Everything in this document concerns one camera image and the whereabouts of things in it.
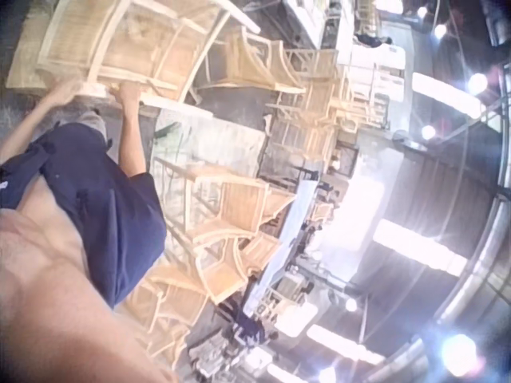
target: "stack of wooden chairs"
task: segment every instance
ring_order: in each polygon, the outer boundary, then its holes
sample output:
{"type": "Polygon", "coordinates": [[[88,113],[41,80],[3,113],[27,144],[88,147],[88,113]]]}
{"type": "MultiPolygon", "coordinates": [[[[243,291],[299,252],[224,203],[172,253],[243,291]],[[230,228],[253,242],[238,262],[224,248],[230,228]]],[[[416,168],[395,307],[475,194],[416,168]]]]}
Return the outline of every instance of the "stack of wooden chairs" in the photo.
{"type": "Polygon", "coordinates": [[[289,49],[286,54],[305,93],[281,93],[275,104],[267,105],[277,109],[270,142],[306,160],[327,162],[354,100],[348,72],[337,65],[338,52],[334,49],[289,49]]]}
{"type": "Polygon", "coordinates": [[[305,91],[284,53],[282,41],[250,34],[245,26],[241,26],[225,38],[224,52],[224,77],[212,81],[206,68],[208,83],[202,89],[251,86],[292,94],[305,91]]]}
{"type": "Polygon", "coordinates": [[[280,242],[259,227],[295,195],[214,164],[155,158],[152,172],[168,229],[165,251],[125,307],[149,355],[173,367],[207,301],[221,303],[270,262],[280,242]]]}

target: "man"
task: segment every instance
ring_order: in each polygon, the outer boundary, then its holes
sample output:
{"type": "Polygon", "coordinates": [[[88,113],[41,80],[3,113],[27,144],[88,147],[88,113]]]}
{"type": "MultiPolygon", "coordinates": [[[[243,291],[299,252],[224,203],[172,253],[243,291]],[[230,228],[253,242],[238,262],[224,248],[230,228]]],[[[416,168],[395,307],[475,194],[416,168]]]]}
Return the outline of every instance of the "man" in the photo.
{"type": "Polygon", "coordinates": [[[118,93],[119,165],[92,112],[29,145],[48,111],[80,87],[61,83],[0,145],[2,373],[13,381],[166,381],[111,310],[164,248],[138,86],[118,93]]]}
{"type": "Polygon", "coordinates": [[[228,320],[235,324],[235,336],[237,335],[249,346],[263,344],[266,341],[266,331],[259,319],[250,318],[241,310],[238,302],[230,297],[219,304],[219,309],[227,316],[228,320]]]}
{"type": "Polygon", "coordinates": [[[391,38],[376,38],[368,34],[355,34],[357,41],[367,48],[378,48],[383,44],[392,45],[391,38]]]}

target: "wooden plank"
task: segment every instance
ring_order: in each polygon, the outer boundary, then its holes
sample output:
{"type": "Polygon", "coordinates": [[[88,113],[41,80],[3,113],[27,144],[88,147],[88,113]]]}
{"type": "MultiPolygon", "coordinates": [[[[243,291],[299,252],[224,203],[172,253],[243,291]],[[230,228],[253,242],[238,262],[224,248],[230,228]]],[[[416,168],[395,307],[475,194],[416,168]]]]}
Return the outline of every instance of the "wooden plank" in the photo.
{"type": "Polygon", "coordinates": [[[166,16],[167,18],[176,20],[177,22],[181,22],[184,25],[192,28],[193,30],[196,30],[200,34],[207,33],[207,30],[205,30],[202,26],[199,26],[198,24],[196,24],[189,18],[180,18],[180,16],[177,14],[176,11],[168,8],[167,6],[164,6],[160,2],[155,2],[154,0],[133,0],[133,4],[144,7],[144,8],[151,10],[152,12],[155,12],[157,14],[166,16]]]}
{"type": "Polygon", "coordinates": [[[130,70],[121,68],[112,68],[109,66],[102,66],[99,70],[99,77],[115,78],[123,81],[141,82],[142,84],[150,84],[157,88],[176,90],[177,85],[158,80],[156,78],[144,76],[143,74],[134,73],[130,70]]]}
{"type": "Polygon", "coordinates": [[[41,50],[39,51],[38,63],[46,62],[48,53],[50,52],[53,39],[57,33],[57,29],[60,26],[62,16],[64,16],[65,9],[69,5],[71,0],[61,0],[58,2],[57,8],[53,12],[50,25],[45,33],[45,38],[42,41],[41,50]]]}
{"type": "Polygon", "coordinates": [[[188,90],[192,86],[193,80],[195,79],[195,76],[197,75],[197,71],[200,68],[200,65],[202,64],[202,61],[206,58],[208,55],[208,52],[211,48],[211,45],[216,40],[216,37],[224,28],[225,23],[229,19],[229,12],[224,11],[222,14],[220,14],[219,19],[215,26],[213,27],[212,31],[209,33],[209,35],[206,37],[206,41],[202,47],[202,50],[199,54],[199,57],[195,60],[195,64],[190,71],[190,73],[187,76],[186,82],[183,85],[183,88],[181,90],[181,95],[179,96],[178,101],[184,102],[184,99],[186,98],[186,93],[188,93],[188,90]]]}
{"type": "Polygon", "coordinates": [[[162,53],[161,58],[158,61],[157,65],[153,71],[153,77],[155,80],[160,76],[161,70],[163,69],[163,65],[164,65],[165,61],[167,60],[168,53],[174,46],[174,43],[176,42],[177,38],[179,37],[179,33],[181,32],[181,30],[183,30],[183,25],[181,25],[177,28],[176,32],[172,36],[172,39],[170,40],[168,45],[165,47],[164,52],[162,53]]]}
{"type": "Polygon", "coordinates": [[[112,37],[115,34],[117,26],[121,22],[121,19],[124,17],[126,11],[128,10],[131,4],[132,0],[120,0],[119,3],[117,4],[116,9],[113,11],[110,20],[107,23],[105,30],[103,31],[103,35],[101,36],[101,39],[97,44],[96,51],[94,52],[93,60],[89,69],[89,75],[87,76],[87,82],[90,83],[96,82],[97,75],[99,74],[99,70],[101,67],[101,63],[105,58],[106,50],[109,48],[110,41],[112,40],[112,37]]]}
{"type": "Polygon", "coordinates": [[[255,24],[246,14],[244,14],[240,8],[229,2],[229,0],[213,0],[216,4],[224,8],[227,12],[238,20],[241,24],[249,28],[254,34],[259,34],[261,29],[255,24]]]}
{"type": "MultiPolygon", "coordinates": [[[[86,82],[82,85],[79,96],[99,97],[113,99],[106,85],[99,83],[86,82]]],[[[160,109],[168,109],[179,113],[190,114],[193,116],[202,116],[203,118],[212,118],[213,113],[208,110],[197,108],[196,106],[182,104],[165,97],[154,96],[150,93],[141,94],[141,103],[147,106],[153,106],[160,109]]]]}

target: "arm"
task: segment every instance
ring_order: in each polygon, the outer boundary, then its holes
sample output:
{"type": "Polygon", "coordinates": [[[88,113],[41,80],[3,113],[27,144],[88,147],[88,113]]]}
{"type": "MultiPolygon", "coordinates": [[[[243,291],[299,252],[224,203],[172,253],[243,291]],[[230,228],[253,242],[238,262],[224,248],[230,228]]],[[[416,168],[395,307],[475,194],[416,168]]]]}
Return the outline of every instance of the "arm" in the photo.
{"type": "Polygon", "coordinates": [[[128,177],[147,172],[138,110],[140,86],[125,82],[121,84],[117,98],[122,104],[122,132],[119,147],[119,166],[128,177]]]}
{"type": "Polygon", "coordinates": [[[63,81],[47,96],[43,97],[35,109],[0,144],[0,164],[22,154],[28,147],[34,131],[45,115],[54,107],[68,104],[81,87],[77,79],[63,81]]]}

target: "chair backrest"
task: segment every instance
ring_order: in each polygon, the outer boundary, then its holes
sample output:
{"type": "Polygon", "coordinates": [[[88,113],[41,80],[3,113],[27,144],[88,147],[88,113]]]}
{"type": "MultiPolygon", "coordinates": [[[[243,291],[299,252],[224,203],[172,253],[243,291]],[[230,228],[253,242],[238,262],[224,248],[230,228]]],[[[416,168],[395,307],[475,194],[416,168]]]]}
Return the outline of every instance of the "chair backrest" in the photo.
{"type": "Polygon", "coordinates": [[[248,34],[240,27],[226,37],[227,75],[233,81],[260,84],[273,88],[275,79],[248,42],[248,34]]]}
{"type": "Polygon", "coordinates": [[[271,258],[280,248],[280,241],[259,231],[250,243],[241,251],[241,260],[245,272],[259,272],[266,267],[271,258]]]}
{"type": "Polygon", "coordinates": [[[270,72],[275,78],[276,90],[288,93],[303,93],[305,88],[284,54],[283,43],[272,41],[270,45],[270,72]]]}
{"type": "Polygon", "coordinates": [[[296,198],[296,194],[282,189],[270,187],[270,191],[264,204],[263,222],[268,222],[276,216],[296,198]]]}
{"type": "Polygon", "coordinates": [[[312,211],[311,221],[315,222],[321,219],[326,219],[330,215],[332,209],[333,206],[331,203],[317,203],[312,211]]]}
{"type": "Polygon", "coordinates": [[[208,296],[205,292],[167,285],[158,316],[174,318],[188,326],[194,326],[199,320],[207,301],[208,296]]]}
{"type": "Polygon", "coordinates": [[[220,218],[245,231],[256,233],[263,218],[268,185],[234,184],[222,185],[220,218]]]}

